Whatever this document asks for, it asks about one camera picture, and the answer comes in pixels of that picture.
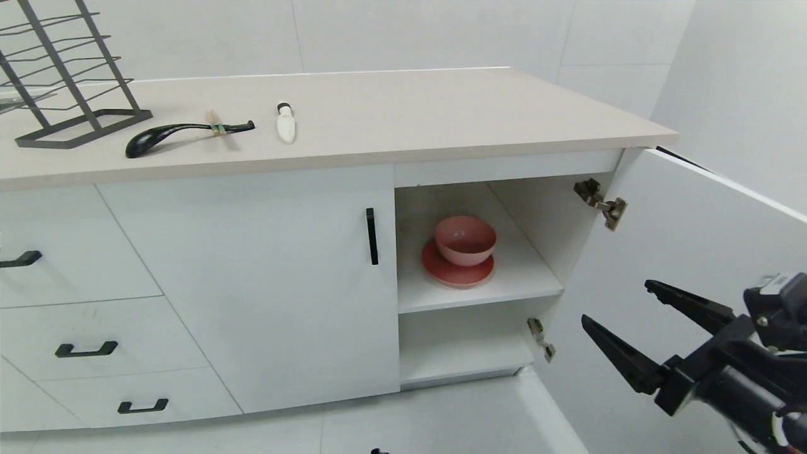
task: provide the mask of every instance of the plate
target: plate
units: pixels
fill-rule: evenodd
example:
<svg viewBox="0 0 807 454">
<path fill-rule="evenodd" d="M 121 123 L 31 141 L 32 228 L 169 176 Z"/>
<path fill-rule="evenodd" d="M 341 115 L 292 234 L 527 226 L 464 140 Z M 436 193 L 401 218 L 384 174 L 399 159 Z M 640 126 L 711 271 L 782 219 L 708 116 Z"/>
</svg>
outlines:
<svg viewBox="0 0 807 454">
<path fill-rule="evenodd" d="M 423 267 L 434 279 L 456 288 L 469 288 L 481 284 L 493 272 L 493 256 L 473 267 L 460 267 L 440 254 L 434 239 L 429 240 L 420 254 Z"/>
</svg>

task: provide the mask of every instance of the countertop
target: countertop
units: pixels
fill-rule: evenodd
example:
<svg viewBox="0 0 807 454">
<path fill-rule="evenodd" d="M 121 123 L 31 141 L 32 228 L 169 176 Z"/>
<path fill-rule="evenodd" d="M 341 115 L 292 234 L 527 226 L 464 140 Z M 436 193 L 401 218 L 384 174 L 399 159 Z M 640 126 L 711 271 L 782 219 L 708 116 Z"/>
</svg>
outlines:
<svg viewBox="0 0 807 454">
<path fill-rule="evenodd" d="M 678 133 L 510 68 L 198 78 L 130 84 L 154 118 L 75 149 L 25 149 L 14 138 L 40 128 L 18 110 L 0 116 L 0 190 L 188 178 L 381 163 L 489 158 L 671 145 Z M 89 86 L 91 95 L 106 87 Z M 72 101 L 66 90 L 42 101 Z M 276 106 L 294 109 L 297 138 L 280 141 Z M 125 108 L 120 90 L 91 102 Z M 256 129 L 213 137 L 177 132 L 153 154 L 127 159 L 135 134 L 173 123 Z M 80 114 L 48 111 L 55 123 Z"/>
</svg>

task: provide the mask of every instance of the floor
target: floor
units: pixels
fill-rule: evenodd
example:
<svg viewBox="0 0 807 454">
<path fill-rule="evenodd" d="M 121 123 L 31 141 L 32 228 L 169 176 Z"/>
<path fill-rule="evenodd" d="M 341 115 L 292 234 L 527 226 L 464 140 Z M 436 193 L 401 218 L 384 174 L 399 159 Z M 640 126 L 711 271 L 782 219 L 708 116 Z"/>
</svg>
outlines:
<svg viewBox="0 0 807 454">
<path fill-rule="evenodd" d="M 0 434 L 2 454 L 587 454 L 533 372 L 302 409 L 113 429 Z"/>
</svg>

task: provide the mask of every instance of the pink bowl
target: pink bowl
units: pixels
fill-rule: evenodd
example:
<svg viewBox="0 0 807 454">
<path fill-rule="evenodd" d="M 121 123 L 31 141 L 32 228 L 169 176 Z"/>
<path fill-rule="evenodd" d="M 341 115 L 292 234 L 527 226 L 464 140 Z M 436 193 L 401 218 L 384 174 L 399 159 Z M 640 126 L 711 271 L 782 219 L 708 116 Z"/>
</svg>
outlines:
<svg viewBox="0 0 807 454">
<path fill-rule="evenodd" d="M 437 224 L 434 241 L 446 260 L 461 267 L 473 267 L 493 253 L 496 231 L 481 219 L 452 216 Z"/>
</svg>

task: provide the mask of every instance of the black handle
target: black handle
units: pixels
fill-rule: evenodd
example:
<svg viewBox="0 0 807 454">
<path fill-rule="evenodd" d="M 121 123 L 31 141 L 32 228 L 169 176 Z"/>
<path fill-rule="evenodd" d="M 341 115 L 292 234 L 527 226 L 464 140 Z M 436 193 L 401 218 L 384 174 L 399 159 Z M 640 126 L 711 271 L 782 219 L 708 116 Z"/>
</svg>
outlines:
<svg viewBox="0 0 807 454">
<path fill-rule="evenodd" d="M 120 414 L 132 414 L 132 413 L 152 413 L 154 411 L 163 411 L 165 410 L 166 406 L 168 406 L 168 399 L 157 399 L 157 403 L 154 404 L 151 408 L 141 408 L 138 410 L 132 410 L 132 403 L 131 402 L 120 402 L 118 406 L 118 413 Z"/>
<path fill-rule="evenodd" d="M 106 341 L 101 348 L 96 351 L 75 351 L 73 352 L 72 343 L 63 343 L 56 349 L 57 358 L 79 358 L 82 356 L 106 356 L 111 355 L 118 343 L 115 341 Z"/>
<path fill-rule="evenodd" d="M 370 261 L 378 265 L 378 243 L 375 241 L 375 210 L 367 209 L 367 235 L 370 236 Z"/>
<path fill-rule="evenodd" d="M 27 250 L 16 260 L 4 260 L 0 262 L 0 268 L 27 267 L 33 265 L 35 261 L 42 258 L 42 253 L 38 250 Z"/>
</svg>

